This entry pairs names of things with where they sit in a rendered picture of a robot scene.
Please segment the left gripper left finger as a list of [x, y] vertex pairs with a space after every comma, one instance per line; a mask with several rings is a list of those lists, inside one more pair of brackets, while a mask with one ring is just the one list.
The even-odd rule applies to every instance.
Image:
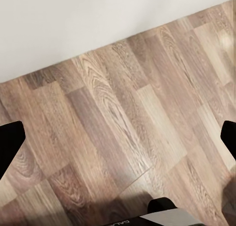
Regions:
[[22, 121], [0, 126], [0, 179], [7, 171], [25, 138]]

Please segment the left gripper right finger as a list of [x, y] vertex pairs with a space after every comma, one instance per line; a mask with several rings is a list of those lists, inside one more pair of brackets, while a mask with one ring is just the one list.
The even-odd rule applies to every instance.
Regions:
[[236, 160], [236, 123], [224, 121], [220, 138]]

